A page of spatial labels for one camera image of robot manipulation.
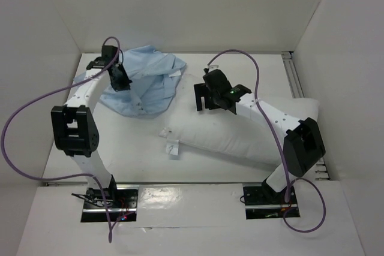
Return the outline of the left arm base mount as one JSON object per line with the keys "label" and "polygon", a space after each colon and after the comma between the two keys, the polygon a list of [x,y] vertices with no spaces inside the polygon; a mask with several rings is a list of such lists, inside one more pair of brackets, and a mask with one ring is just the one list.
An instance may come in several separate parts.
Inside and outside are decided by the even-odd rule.
{"label": "left arm base mount", "polygon": [[[118,186],[117,190],[118,193],[115,200],[107,197],[107,207],[111,223],[136,222],[139,187]],[[84,194],[72,193],[71,195],[83,203],[80,220],[82,223],[107,222],[106,210],[101,195],[97,195],[90,190]]]}

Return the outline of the white pillow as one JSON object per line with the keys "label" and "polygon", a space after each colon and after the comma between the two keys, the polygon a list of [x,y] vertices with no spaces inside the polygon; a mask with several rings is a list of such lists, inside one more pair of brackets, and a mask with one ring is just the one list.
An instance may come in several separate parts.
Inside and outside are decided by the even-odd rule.
{"label": "white pillow", "polygon": [[270,167],[281,164],[277,145],[266,124],[222,109],[197,111],[194,85],[200,82],[202,79],[191,74],[182,76],[159,136]]}

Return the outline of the light blue pillowcase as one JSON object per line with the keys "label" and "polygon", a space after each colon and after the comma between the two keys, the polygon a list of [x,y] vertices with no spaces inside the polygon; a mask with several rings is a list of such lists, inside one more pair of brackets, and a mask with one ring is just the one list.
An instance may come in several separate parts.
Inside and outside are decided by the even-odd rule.
{"label": "light blue pillowcase", "polygon": [[143,46],[121,53],[123,67],[132,81],[128,91],[108,86],[99,102],[112,111],[131,118],[150,118],[166,111],[187,63],[154,46]]}

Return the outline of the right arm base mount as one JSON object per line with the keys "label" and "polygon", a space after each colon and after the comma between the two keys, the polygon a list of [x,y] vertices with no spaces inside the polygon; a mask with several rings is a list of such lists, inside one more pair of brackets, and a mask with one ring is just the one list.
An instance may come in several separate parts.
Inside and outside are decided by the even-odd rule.
{"label": "right arm base mount", "polygon": [[293,187],[290,190],[290,201],[285,202],[285,189],[274,198],[267,198],[262,191],[260,183],[243,184],[243,195],[239,201],[245,206],[246,220],[253,219],[278,219],[299,218],[300,212],[296,192]]}

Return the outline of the aluminium frame rail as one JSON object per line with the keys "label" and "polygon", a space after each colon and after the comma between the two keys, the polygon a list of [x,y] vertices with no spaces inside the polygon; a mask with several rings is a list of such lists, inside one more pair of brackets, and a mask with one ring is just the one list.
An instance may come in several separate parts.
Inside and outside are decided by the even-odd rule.
{"label": "aluminium frame rail", "polygon": [[[290,85],[291,94],[294,98],[305,97],[304,91],[301,86],[301,82],[293,61],[293,53],[285,51],[281,54],[284,68],[286,70],[287,79]],[[307,179],[311,178],[316,181],[327,181],[331,180],[329,177],[328,169],[326,167],[325,160],[319,159],[318,162],[310,169],[305,175]]]}

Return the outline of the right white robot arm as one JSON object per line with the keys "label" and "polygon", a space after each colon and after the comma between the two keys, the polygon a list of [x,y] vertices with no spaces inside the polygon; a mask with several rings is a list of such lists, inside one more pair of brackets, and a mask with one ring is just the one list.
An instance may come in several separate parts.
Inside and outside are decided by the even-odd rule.
{"label": "right white robot arm", "polygon": [[275,171],[262,183],[262,197],[276,203],[289,190],[293,180],[303,177],[326,153],[317,121],[291,116],[257,99],[243,86],[232,86],[225,74],[205,70],[203,83],[194,85],[198,111],[223,109],[269,128],[283,158]]}

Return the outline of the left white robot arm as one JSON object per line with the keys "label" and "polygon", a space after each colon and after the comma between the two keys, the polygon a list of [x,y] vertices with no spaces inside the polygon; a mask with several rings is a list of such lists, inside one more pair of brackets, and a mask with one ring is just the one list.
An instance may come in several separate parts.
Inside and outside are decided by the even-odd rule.
{"label": "left white robot arm", "polygon": [[104,207],[112,207],[118,202],[118,189],[98,153],[100,135],[92,113],[108,86],[115,92],[131,88],[131,80],[119,61],[120,52],[116,46],[103,45],[101,56],[86,67],[85,82],[79,84],[77,91],[63,106],[55,106],[51,110],[56,148],[69,156],[86,174],[87,194]]}

